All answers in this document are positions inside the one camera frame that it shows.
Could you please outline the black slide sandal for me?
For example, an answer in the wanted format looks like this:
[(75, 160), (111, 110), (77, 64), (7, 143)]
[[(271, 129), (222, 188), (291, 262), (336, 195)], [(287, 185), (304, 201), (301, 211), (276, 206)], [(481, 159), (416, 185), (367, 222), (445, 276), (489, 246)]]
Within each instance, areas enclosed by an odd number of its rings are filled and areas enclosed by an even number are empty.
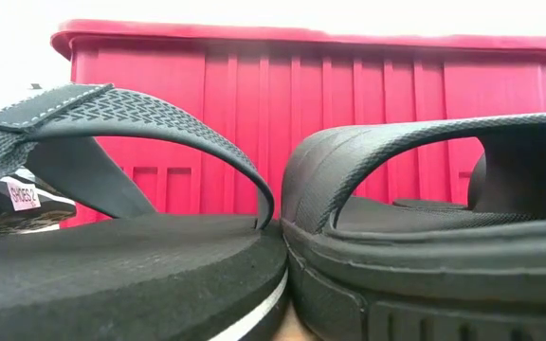
[[(464, 206), (356, 195), (395, 156), (466, 137), (483, 155)], [(546, 341), (546, 113), (316, 132), (280, 223), (297, 315), (324, 341)]]

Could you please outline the black flip-flop sandal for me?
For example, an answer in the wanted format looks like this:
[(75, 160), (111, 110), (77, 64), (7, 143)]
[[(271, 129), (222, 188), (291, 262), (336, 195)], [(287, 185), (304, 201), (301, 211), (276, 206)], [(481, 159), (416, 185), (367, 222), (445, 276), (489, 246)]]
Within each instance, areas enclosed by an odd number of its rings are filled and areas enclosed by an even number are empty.
[[(250, 159), (169, 102), (69, 83), (76, 103), (26, 134), (26, 165), (76, 205), (0, 234), (0, 341), (262, 341), (287, 302), (272, 192)], [(161, 213), (99, 144), (151, 138), (210, 154), (255, 186), (253, 215)]]

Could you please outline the black flip-flop with label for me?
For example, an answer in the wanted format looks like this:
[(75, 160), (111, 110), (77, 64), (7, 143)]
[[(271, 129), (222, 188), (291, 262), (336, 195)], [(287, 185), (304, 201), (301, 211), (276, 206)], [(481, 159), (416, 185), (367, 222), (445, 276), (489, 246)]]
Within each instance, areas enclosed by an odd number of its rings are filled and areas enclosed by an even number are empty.
[(37, 144), (25, 138), (80, 98), (65, 87), (55, 88), (0, 109), (0, 234), (47, 228), (76, 214), (72, 200), (28, 169)]

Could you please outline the red plastic bin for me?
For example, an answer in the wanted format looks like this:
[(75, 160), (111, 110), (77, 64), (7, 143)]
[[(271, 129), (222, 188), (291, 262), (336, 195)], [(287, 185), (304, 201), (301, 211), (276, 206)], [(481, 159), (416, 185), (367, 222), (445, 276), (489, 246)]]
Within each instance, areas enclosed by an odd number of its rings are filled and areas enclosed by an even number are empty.
[[(355, 36), (304, 28), (75, 19), (52, 47), (71, 80), (113, 83), (184, 109), (237, 145), (271, 187), (276, 215), (291, 152), (353, 124), (546, 112), (546, 37)], [(255, 213), (256, 189), (231, 166), (178, 144), (99, 137), (158, 211)], [(466, 204), (475, 138), (394, 157), (356, 190), (390, 203)]]

